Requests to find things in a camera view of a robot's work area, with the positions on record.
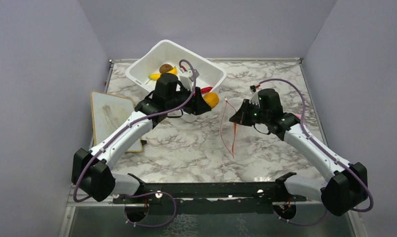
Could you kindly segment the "orange citrus fruit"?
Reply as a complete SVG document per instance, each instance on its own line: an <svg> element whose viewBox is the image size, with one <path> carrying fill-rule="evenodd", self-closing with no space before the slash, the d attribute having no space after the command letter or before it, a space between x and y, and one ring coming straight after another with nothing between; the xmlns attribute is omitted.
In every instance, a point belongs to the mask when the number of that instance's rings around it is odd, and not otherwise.
<svg viewBox="0 0 397 237"><path fill-rule="evenodd" d="M202 97L205 103L211 108L214 109L219 104L219 97L214 92L209 92Z"/></svg>

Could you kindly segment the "clear zip top bag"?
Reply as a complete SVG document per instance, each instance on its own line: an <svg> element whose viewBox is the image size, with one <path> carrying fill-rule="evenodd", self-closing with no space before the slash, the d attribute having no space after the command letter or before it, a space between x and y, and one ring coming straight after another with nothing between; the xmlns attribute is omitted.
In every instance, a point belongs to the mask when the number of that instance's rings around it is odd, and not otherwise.
<svg viewBox="0 0 397 237"><path fill-rule="evenodd" d="M250 127L230 122L229 119L242 105L242 99L224 98L218 105L220 109L219 137L224 153L231 159L241 157L247 151L247 142L252 135Z"/></svg>

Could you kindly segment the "yellow banana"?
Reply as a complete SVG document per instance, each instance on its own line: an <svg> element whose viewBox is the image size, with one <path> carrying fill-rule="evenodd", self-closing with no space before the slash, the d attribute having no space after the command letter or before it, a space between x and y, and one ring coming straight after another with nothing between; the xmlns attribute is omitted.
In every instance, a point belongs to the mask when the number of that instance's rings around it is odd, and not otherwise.
<svg viewBox="0 0 397 237"><path fill-rule="evenodd" d="M176 67L174 67L174 69L171 70L171 71L168 72L168 73L169 73L169 74L177 75L177 69L176 69ZM151 79L151 80L158 80L162 74L161 74L161 73L159 73L159 74L151 74L151 75L148 76L148 78Z"/></svg>

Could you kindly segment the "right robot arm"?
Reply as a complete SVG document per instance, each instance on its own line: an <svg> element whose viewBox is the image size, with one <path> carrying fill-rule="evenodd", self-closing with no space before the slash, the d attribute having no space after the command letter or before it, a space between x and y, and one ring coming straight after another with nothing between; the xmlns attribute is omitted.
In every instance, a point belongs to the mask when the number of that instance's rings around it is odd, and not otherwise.
<svg viewBox="0 0 397 237"><path fill-rule="evenodd" d="M243 100L229 121L243 126L265 125L270 134L294 147L324 178L321 181L297 174L284 175L276 179L277 199L286 201L293 195L303 196L321 202L335 216L368 199L366 167L332 152L306 130L296 115L285 113L274 89L262 89L251 99Z"/></svg>

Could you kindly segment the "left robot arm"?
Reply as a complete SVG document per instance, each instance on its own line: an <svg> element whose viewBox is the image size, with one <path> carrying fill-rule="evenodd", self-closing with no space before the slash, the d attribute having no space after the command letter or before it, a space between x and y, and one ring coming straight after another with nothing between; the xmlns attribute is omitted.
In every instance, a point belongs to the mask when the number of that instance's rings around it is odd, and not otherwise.
<svg viewBox="0 0 397 237"><path fill-rule="evenodd" d="M103 201L110 195L126 195L131 202L140 202L144 198L142 180L134 175L113 174L117 161L169 113L182 110L201 115L218 103L218 95L214 92L202 94L195 80L183 83L174 74L162 74L154 90L136 105L134 112L116 131L89 151L79 149L75 152L72 169L74 201L89 198Z"/></svg>

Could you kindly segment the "red chili pepper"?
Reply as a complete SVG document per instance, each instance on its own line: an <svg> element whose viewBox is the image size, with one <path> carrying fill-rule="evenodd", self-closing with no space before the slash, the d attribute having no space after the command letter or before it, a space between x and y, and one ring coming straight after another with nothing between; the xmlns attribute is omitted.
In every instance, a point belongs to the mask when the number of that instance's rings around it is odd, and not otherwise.
<svg viewBox="0 0 397 237"><path fill-rule="evenodd" d="M194 89L193 95L196 94L196 92L198 91L198 89L200 89L200 94L203 95L203 94L207 94L207 93L211 92L211 90L213 89L213 87L208 86L208 87L200 88L200 87L196 86L195 89Z"/></svg>

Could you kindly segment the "white plastic bin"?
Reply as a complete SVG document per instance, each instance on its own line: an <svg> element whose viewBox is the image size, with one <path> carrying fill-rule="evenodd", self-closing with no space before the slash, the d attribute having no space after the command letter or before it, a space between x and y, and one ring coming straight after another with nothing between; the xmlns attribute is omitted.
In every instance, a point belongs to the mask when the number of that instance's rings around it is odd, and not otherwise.
<svg viewBox="0 0 397 237"><path fill-rule="evenodd" d="M170 64L177 69L177 75L165 73L158 80L148 78L151 74L159 74L162 64ZM211 92L218 93L220 86L227 76L224 69L198 54L170 41L162 40L142 58L133 63L125 72L127 78L136 83L147 96L136 106L135 111L144 115L155 115L154 123L162 121L169 110L177 108L182 110L182 119L187 122L195 121L198 116L192 115L181 109L186 103L176 107L176 91L186 90L179 80L180 69L196 69L199 76L193 83L191 96L196 86L200 88L211 86Z"/></svg>

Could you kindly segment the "brown kiwi fruit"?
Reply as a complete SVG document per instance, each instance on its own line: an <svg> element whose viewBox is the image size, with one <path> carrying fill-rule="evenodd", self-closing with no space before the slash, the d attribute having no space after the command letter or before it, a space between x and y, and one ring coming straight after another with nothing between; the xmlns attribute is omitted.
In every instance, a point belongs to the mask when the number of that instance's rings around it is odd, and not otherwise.
<svg viewBox="0 0 397 237"><path fill-rule="evenodd" d="M170 65L170 64L162 64L161 66L160 66L160 68L159 68L159 72L162 74L162 73L168 73L168 72L170 72L171 70L173 70L174 68L173 68L173 66L172 65Z"/></svg>

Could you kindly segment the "white cutting board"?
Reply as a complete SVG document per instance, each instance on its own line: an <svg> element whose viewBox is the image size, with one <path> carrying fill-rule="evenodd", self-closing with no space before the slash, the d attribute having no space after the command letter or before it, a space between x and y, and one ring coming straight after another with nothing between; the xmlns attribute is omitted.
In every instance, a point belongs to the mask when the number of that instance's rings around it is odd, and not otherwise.
<svg viewBox="0 0 397 237"><path fill-rule="evenodd" d="M128 120L134 103L130 98L99 91L92 91L90 99L93 145L97 145Z"/></svg>

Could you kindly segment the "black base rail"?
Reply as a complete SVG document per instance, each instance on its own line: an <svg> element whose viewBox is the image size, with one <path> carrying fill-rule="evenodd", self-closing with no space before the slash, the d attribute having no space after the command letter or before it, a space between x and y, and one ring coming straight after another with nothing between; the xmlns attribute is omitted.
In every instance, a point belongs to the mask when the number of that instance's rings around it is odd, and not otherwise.
<svg viewBox="0 0 397 237"><path fill-rule="evenodd" d="M292 196L276 182L145 183L135 197L120 195L114 204L129 212L150 215L176 214L272 214L274 204L306 201Z"/></svg>

